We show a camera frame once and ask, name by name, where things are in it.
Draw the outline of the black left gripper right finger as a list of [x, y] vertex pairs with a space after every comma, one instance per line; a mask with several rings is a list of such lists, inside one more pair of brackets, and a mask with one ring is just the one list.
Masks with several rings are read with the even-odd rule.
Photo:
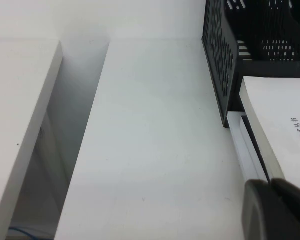
[[273, 178], [270, 186], [289, 210], [294, 225], [300, 231], [300, 188], [280, 178]]

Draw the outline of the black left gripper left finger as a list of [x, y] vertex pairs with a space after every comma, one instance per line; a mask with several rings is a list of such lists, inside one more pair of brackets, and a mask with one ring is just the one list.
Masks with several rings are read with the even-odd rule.
[[245, 183], [241, 215], [246, 240], [292, 240], [293, 221], [288, 208], [261, 180]]

